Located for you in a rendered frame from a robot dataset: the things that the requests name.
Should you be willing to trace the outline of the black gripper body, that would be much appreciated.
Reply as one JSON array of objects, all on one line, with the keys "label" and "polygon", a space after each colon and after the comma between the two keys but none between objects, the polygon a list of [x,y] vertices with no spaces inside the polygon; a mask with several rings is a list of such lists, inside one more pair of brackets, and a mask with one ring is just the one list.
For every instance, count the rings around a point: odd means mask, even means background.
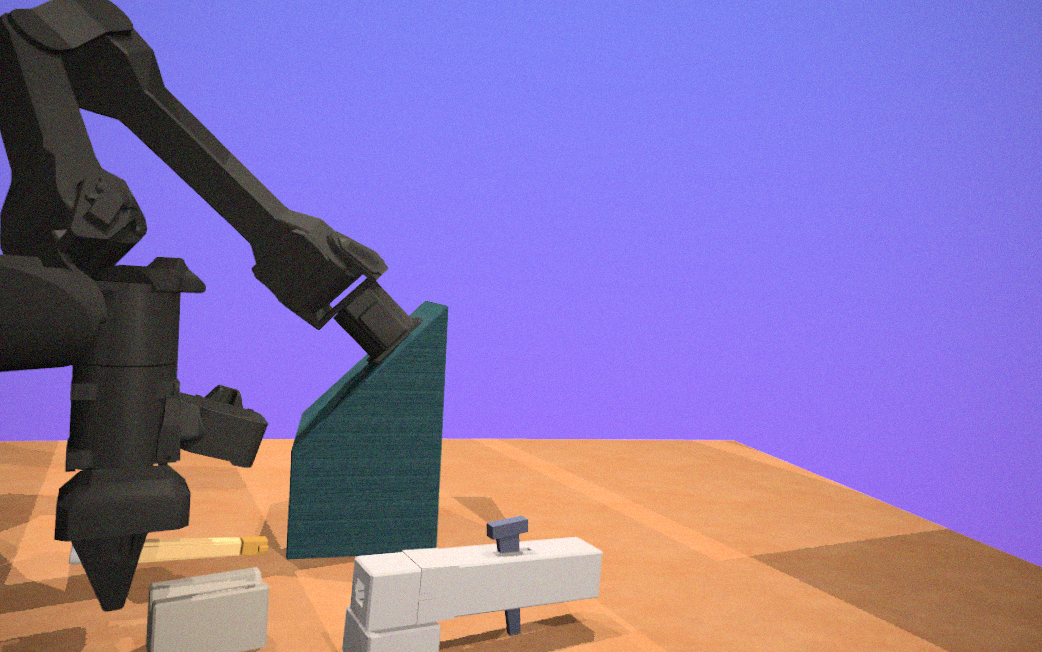
[{"label": "black gripper body", "polygon": [[65,472],[82,471],[59,488],[54,540],[189,526],[187,481],[168,465],[176,461],[156,458],[165,394],[181,384],[177,374],[178,363],[72,365]]}]

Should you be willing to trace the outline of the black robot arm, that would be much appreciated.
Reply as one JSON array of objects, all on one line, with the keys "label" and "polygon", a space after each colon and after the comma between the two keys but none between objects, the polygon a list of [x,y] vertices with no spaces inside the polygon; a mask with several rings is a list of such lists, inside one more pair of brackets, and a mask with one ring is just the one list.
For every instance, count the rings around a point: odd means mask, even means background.
[{"label": "black robot arm", "polygon": [[[251,245],[253,276],[317,330],[334,321],[379,363],[423,322],[377,280],[378,252],[290,210],[165,86],[152,47],[109,0],[49,0],[0,17],[0,372],[178,362],[182,258],[116,265],[147,232],[102,169],[79,108],[119,120]],[[115,266],[116,265],[116,266]],[[330,303],[365,276],[332,308]],[[252,468],[269,423],[237,388],[165,394],[158,463],[180,449]],[[171,455],[166,457],[166,455]]]}]

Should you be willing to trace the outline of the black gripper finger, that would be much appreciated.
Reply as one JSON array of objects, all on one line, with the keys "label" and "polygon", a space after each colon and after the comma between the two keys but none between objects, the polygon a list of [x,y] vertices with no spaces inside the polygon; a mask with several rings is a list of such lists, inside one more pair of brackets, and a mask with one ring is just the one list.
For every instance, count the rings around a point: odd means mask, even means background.
[{"label": "black gripper finger", "polygon": [[147,534],[71,541],[103,611],[123,609]]}]

